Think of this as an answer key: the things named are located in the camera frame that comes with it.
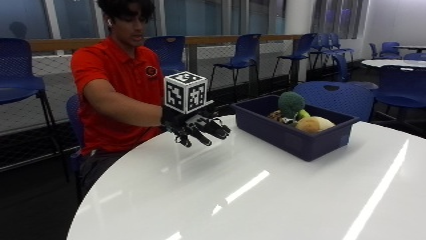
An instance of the white cube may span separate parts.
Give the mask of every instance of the white cube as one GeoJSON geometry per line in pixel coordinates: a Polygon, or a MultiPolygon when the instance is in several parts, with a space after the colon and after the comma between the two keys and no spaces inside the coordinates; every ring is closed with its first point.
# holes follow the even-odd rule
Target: white cube
{"type": "Polygon", "coordinates": [[[207,79],[190,72],[163,77],[165,105],[186,114],[206,103],[207,79]]]}

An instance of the green plush toy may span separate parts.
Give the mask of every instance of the green plush toy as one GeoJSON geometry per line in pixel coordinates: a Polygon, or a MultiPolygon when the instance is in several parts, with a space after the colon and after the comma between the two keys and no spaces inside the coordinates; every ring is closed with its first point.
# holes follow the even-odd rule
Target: green plush toy
{"type": "Polygon", "coordinates": [[[278,99],[278,109],[285,119],[297,119],[297,115],[305,108],[305,99],[295,92],[283,92],[278,99]]]}
{"type": "Polygon", "coordinates": [[[295,120],[299,121],[302,118],[306,118],[306,117],[310,117],[310,114],[306,112],[305,109],[302,109],[297,114],[295,120]]]}

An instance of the table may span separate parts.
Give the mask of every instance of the table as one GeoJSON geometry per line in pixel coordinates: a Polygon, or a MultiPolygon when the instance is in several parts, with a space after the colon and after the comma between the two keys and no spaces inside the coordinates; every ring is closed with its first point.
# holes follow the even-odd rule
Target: table
{"type": "Polygon", "coordinates": [[[415,50],[416,53],[420,53],[426,50],[426,46],[394,46],[394,48],[415,50]]]}
{"type": "Polygon", "coordinates": [[[402,67],[426,67],[426,61],[415,61],[415,60],[392,60],[392,59],[374,59],[374,60],[363,60],[360,62],[363,66],[379,68],[386,65],[395,65],[402,67]]]}
{"type": "Polygon", "coordinates": [[[165,133],[118,160],[68,240],[426,239],[424,139],[359,122],[305,162],[222,120],[231,135],[211,146],[165,133]]]}

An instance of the blue tray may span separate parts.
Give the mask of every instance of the blue tray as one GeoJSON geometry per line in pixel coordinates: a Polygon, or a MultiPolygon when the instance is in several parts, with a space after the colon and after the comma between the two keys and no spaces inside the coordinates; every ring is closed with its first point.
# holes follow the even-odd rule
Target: blue tray
{"type": "Polygon", "coordinates": [[[278,110],[278,98],[266,96],[233,104],[238,128],[307,162],[347,145],[358,117],[306,105],[311,116],[323,117],[335,124],[332,128],[308,134],[267,118],[278,110]]]}

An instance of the red polo shirt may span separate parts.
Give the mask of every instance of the red polo shirt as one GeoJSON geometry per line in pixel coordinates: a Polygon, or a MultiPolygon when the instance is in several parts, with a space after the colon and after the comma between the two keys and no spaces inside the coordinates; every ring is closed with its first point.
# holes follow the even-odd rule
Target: red polo shirt
{"type": "Polygon", "coordinates": [[[138,47],[131,59],[110,38],[94,46],[81,48],[72,56],[70,69],[80,95],[80,119],[84,124],[82,155],[94,149],[106,152],[129,151],[159,134],[153,127],[135,127],[98,114],[82,96],[85,85],[94,79],[109,81],[118,93],[161,106],[163,77],[157,55],[138,47]]]}

